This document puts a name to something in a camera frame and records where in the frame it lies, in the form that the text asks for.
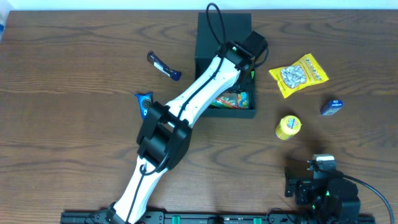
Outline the colourful Haribo gummy bag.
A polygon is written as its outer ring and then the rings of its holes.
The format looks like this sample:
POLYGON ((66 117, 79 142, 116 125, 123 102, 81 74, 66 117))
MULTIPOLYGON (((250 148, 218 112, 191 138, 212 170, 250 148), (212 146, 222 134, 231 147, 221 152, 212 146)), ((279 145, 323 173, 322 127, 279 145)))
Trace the colourful Haribo gummy bag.
POLYGON ((223 93, 218 96, 212 103, 212 106, 221 109, 237 109, 246 110, 249 109, 249 93, 223 93))

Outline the dark blue chocolate bar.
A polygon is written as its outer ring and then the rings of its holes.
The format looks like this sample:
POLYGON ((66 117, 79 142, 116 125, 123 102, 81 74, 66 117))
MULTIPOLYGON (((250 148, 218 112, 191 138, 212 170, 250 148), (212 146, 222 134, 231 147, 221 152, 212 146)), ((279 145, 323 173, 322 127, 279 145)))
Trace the dark blue chocolate bar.
POLYGON ((182 73, 180 71, 172 70, 168 65, 161 61, 153 51, 147 53, 147 61, 153 64, 155 68, 166 74, 173 81, 179 81, 182 73))

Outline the blue Oreo cookie pack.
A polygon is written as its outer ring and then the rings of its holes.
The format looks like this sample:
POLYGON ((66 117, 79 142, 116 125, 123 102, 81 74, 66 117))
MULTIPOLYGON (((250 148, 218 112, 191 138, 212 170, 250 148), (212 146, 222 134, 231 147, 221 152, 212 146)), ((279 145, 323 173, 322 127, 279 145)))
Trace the blue Oreo cookie pack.
POLYGON ((145 119, 149 108, 152 106, 152 92, 135 93, 134 96, 138 100, 141 117, 145 119))

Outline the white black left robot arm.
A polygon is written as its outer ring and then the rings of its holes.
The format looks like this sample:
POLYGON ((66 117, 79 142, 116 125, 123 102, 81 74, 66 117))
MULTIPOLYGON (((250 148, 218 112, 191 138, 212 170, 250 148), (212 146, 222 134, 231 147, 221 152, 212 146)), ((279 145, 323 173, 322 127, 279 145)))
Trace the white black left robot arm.
POLYGON ((253 50, 237 42, 221 45, 209 67, 180 96, 149 108, 137 137, 136 169, 123 196, 109 207, 109 223, 135 223, 143 216, 159 179, 187 153, 192 128, 212 101, 249 73, 253 50))

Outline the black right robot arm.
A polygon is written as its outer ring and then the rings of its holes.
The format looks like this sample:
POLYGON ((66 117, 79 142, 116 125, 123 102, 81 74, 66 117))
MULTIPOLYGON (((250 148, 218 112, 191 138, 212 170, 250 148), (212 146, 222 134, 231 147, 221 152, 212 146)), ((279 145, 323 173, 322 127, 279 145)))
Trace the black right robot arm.
POLYGON ((315 154, 306 172, 285 169, 285 196, 309 209, 295 223, 359 223, 357 185, 344 179, 330 154, 315 154))

